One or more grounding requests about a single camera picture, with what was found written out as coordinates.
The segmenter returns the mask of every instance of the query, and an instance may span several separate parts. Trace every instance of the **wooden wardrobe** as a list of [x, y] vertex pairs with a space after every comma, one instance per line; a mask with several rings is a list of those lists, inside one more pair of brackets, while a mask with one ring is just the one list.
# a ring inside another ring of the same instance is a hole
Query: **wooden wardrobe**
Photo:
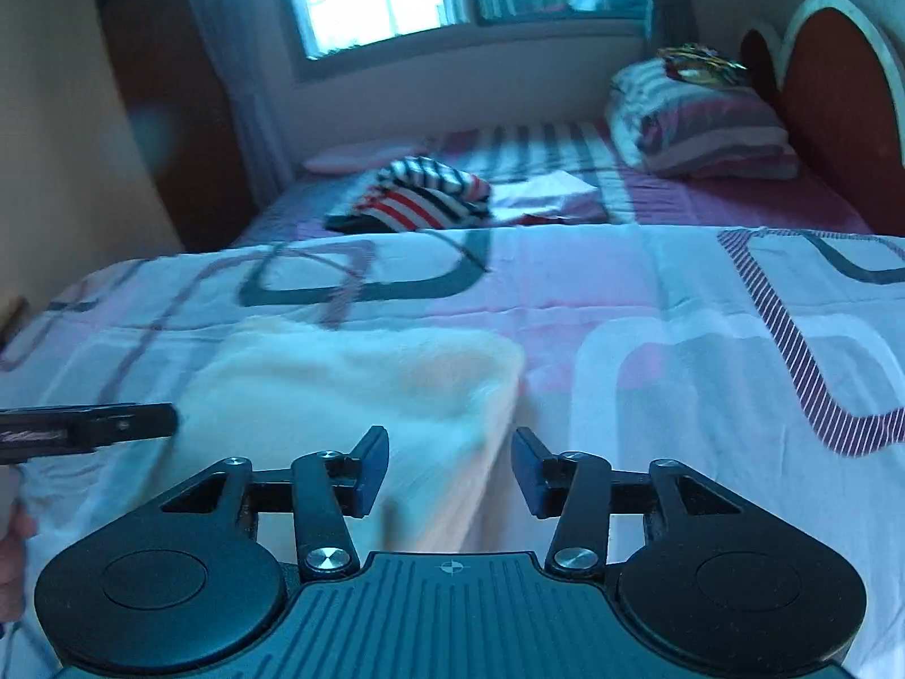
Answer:
[[188, 1], [96, 1], [133, 134], [176, 232], [189, 252], [223, 249], [257, 210]]

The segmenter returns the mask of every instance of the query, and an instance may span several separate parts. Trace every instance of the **folded clothes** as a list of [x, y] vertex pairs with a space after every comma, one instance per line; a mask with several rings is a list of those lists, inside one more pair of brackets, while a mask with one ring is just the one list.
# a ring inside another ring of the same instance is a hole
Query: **folded clothes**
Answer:
[[489, 215], [490, 183], [424, 156], [394, 161], [328, 230], [345, 234], [405, 233], [474, 227]]
[[606, 210], [600, 189], [565, 171], [537, 176], [524, 183], [493, 187], [489, 224], [601, 224]]
[[[327, 331], [252, 317], [189, 383], [146, 496], [225, 457], [277, 470], [311, 452], [348, 452], [376, 424], [390, 435], [386, 480], [372, 515], [347, 525], [362, 557], [412, 548], [451, 476], [510, 425], [523, 364], [518, 345], [484, 331]], [[291, 516], [262, 519], [258, 538], [295, 561]]]

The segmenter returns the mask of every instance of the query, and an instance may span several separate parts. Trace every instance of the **pink bed sheet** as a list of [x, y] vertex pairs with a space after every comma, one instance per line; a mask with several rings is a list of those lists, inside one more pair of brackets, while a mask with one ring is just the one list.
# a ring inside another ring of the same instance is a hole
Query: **pink bed sheet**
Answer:
[[639, 224], [872, 233], [854, 207], [807, 167], [791, 181], [676, 181], [625, 166], [619, 173]]
[[659, 178], [621, 160], [603, 120], [455, 133], [442, 141], [437, 157], [495, 185], [568, 171], [600, 189], [614, 224], [871, 232], [854, 207], [807, 167], [791, 181]]

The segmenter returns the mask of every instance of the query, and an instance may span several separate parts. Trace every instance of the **window frame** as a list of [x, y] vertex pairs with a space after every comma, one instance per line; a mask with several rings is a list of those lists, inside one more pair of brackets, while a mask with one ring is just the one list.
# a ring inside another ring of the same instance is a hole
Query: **window frame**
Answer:
[[342, 50], [322, 58], [308, 58], [292, 0], [276, 0], [281, 30], [297, 83], [387, 66], [409, 58], [519, 40], [550, 38], [644, 38], [641, 19], [614, 17], [600, 12], [538, 12], [517, 18], [481, 16], [477, 0], [464, 0], [468, 22], [418, 31]]

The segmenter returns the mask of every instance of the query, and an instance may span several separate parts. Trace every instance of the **hand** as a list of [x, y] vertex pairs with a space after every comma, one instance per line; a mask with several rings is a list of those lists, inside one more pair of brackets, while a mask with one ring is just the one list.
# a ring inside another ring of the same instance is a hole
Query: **hand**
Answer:
[[21, 503], [12, 506], [9, 532], [0, 540], [0, 622], [18, 620], [25, 610], [25, 540], [37, 533]]

